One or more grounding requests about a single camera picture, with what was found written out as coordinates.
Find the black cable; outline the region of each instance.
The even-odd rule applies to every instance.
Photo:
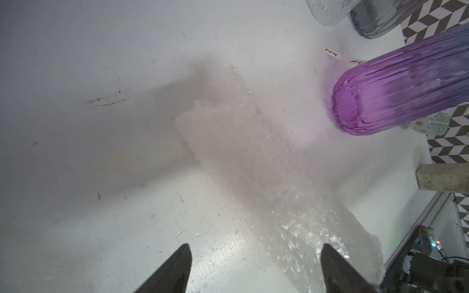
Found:
[[[439,250],[439,249],[437,249],[437,250],[438,250],[438,252],[440,253],[440,255],[441,255],[441,257],[442,257],[441,260],[442,260],[442,261],[446,261],[447,263],[449,263],[448,258],[450,258],[450,257],[445,257],[445,255],[441,252],[441,250]]]
[[[441,260],[444,261],[444,260],[447,260],[449,258],[460,258],[460,259],[463,259],[465,261],[468,261],[469,262],[469,258],[465,258],[465,257],[460,257],[460,256],[450,256],[450,257],[443,257]]]

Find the white table surface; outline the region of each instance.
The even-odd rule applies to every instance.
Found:
[[[325,106],[348,65],[324,48],[369,60],[404,45],[399,28],[367,40],[349,19],[319,25],[303,0],[25,0],[0,11],[1,292],[132,292],[185,242],[187,292],[295,292],[245,245],[247,230],[235,234],[245,207],[174,127],[230,64],[379,237],[384,261],[434,194],[414,175],[431,162],[424,135],[351,136]]]

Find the ribbed glass vase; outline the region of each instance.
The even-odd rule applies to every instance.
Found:
[[[469,23],[362,63],[338,80],[333,114],[370,135],[469,100]]]
[[[365,38],[380,37],[409,17],[427,0],[362,0],[350,15],[358,33]]]

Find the black and white tile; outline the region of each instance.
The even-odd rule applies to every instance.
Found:
[[[455,108],[445,135],[427,135],[434,163],[469,163],[469,103]]]
[[[406,44],[469,22],[469,0],[430,0],[401,23]]]
[[[466,247],[469,248],[469,195],[455,193],[456,203],[458,205],[459,218],[461,219],[461,228],[466,240]]]

